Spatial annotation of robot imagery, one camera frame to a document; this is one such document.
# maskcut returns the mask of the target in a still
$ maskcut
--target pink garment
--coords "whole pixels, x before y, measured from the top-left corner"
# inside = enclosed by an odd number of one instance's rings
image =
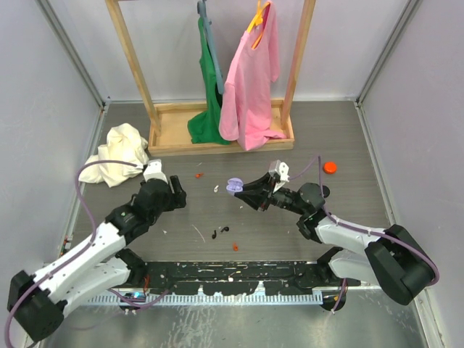
[[[258,28],[251,33],[245,31],[241,37],[225,82],[220,113],[220,135],[225,140],[237,140],[247,151],[260,148],[269,138],[286,138],[270,129],[270,82],[275,82],[280,73],[276,10],[272,2],[263,19]],[[261,42],[252,49],[262,31]]]

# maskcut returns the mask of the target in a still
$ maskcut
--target white cloth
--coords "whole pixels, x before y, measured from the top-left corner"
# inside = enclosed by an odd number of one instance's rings
[[[100,145],[98,154],[90,156],[86,164],[98,160],[119,160],[140,166],[146,165],[149,160],[145,153],[147,146],[148,141],[140,136],[138,130],[128,123],[124,123],[111,128],[107,135],[106,145]],[[113,187],[140,173],[142,173],[142,169],[129,165],[107,163],[86,168],[79,175],[79,181],[84,183],[105,181],[109,187]]]

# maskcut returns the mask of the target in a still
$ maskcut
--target orange disc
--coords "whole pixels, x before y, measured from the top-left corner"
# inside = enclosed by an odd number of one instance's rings
[[[336,172],[336,164],[334,162],[326,162],[324,164],[324,172],[334,174]]]

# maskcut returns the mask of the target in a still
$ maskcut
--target blue hanger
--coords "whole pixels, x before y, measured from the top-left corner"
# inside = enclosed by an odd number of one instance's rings
[[[218,56],[216,55],[216,46],[215,41],[212,38],[211,27],[210,27],[210,20],[206,15],[206,0],[199,0],[196,4],[196,10],[199,13],[200,17],[203,19],[204,29],[206,30],[206,40],[208,42],[208,46],[210,47],[210,53],[212,58],[212,63],[215,66],[216,71],[216,81],[217,81],[217,91],[219,94],[224,94],[224,81],[223,81],[223,74],[220,71],[220,66],[218,62]]]

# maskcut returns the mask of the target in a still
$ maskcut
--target clothes hanger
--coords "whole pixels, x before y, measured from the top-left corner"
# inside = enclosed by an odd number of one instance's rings
[[[260,24],[262,24],[262,22],[264,21],[263,18],[262,18],[262,13],[264,12],[264,10],[266,9],[266,7],[268,7],[270,5],[270,2],[266,2],[264,4],[264,6],[261,8],[261,0],[258,0],[258,4],[257,4],[257,10],[256,10],[256,15],[253,17],[253,20],[252,22],[249,24],[248,26],[248,29],[246,29],[246,31],[248,33],[251,33],[252,32],[252,29]],[[258,44],[260,43],[261,41],[261,38],[262,38],[262,34],[264,33],[264,31],[262,31],[260,33],[260,35],[257,37],[256,41],[253,43],[253,46],[252,46],[252,49],[255,49]]]
[[[217,92],[219,92],[219,94],[222,95],[224,94],[224,80],[223,80],[223,75],[220,71],[218,56],[216,54],[215,41],[212,37],[212,32],[211,32],[211,27],[210,27],[211,22],[206,15],[205,2],[206,0],[199,0],[198,3],[196,3],[196,11],[200,15],[200,17],[203,19],[204,29],[206,30],[206,40],[210,48],[212,63],[215,66],[215,71],[216,71]]]

